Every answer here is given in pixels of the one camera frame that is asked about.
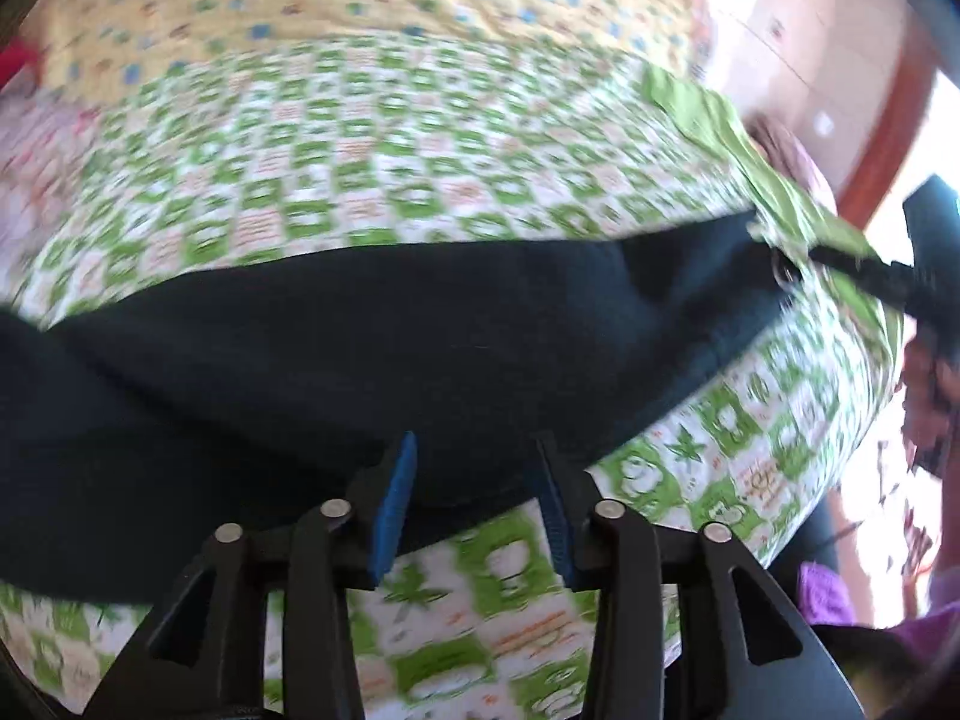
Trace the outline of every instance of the person's hair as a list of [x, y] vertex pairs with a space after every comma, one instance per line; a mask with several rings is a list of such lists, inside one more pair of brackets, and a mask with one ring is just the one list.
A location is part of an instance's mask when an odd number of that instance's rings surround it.
[[856, 625], [814, 625], [813, 632], [848, 680], [869, 677], [895, 700], [923, 672], [923, 664], [896, 635]]

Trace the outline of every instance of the green cloth edge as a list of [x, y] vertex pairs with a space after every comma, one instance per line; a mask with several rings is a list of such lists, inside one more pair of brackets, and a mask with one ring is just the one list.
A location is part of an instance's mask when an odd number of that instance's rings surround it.
[[[810, 247], [826, 244], [861, 256], [877, 256], [866, 237], [853, 225], [830, 213], [796, 184], [777, 173], [750, 143], [733, 105], [723, 95], [677, 79], [669, 71], [648, 65], [640, 93], [668, 114], [689, 141], [721, 159], [733, 158], [754, 191], [755, 203], [790, 242], [797, 257]], [[858, 324], [875, 330], [887, 356], [887, 397], [893, 391], [896, 363], [904, 342], [904, 315], [861, 292], [842, 274], [823, 274], [832, 293], [843, 301]]]

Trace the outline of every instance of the green patterned fabric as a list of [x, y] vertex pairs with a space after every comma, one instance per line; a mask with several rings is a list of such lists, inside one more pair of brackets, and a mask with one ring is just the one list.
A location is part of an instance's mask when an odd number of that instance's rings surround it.
[[[737, 156], [720, 98], [693, 111], [709, 138], [685, 137], [645, 88], [649, 73], [608, 50], [392, 34], [174, 66], [104, 116], [78, 205], [16, 307], [50, 324], [191, 269], [348, 245], [626, 236], [752, 205], [759, 236], [803, 247], [779, 217], [812, 204], [789, 187], [790, 208], [760, 195], [768, 169]], [[655, 81], [688, 114], [702, 94]], [[708, 148], [723, 127], [733, 145]], [[818, 224], [865, 247], [839, 220]], [[852, 308], [842, 285], [803, 268], [794, 307], [742, 359], [594, 466], [603, 493], [665, 525], [727, 522], [771, 560], [885, 401], [899, 341], [875, 303], [858, 296]], [[352, 593], [368, 717], [577, 712], [596, 599], [564, 589], [548, 554], [531, 502]], [[672, 658], [671, 589], [664, 603]], [[74, 710], [143, 613], [0, 584], [3, 641]], [[271, 706], [282, 699], [281, 617], [277, 595]]]

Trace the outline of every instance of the red fabric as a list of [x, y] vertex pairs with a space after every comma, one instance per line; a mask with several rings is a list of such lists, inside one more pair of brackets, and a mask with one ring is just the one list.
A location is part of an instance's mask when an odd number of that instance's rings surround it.
[[20, 38], [13, 38], [6, 49], [0, 50], [0, 89], [25, 66], [31, 66], [40, 78], [40, 52], [32, 49]]

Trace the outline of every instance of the purple cloth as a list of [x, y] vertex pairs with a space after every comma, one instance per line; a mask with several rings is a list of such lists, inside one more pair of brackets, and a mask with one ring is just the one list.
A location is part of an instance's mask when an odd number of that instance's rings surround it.
[[815, 562], [800, 564], [797, 608], [810, 625], [855, 625], [847, 585], [835, 571]]
[[955, 626], [960, 625], [960, 568], [935, 569], [929, 594], [930, 611], [925, 617], [904, 620], [887, 629], [922, 661], [936, 658]]
[[[797, 608], [809, 625], [856, 625], [850, 593], [834, 571], [815, 562], [800, 564]], [[887, 630], [921, 661], [932, 661], [954, 627], [960, 625], [960, 568], [935, 571], [930, 578], [930, 612]]]

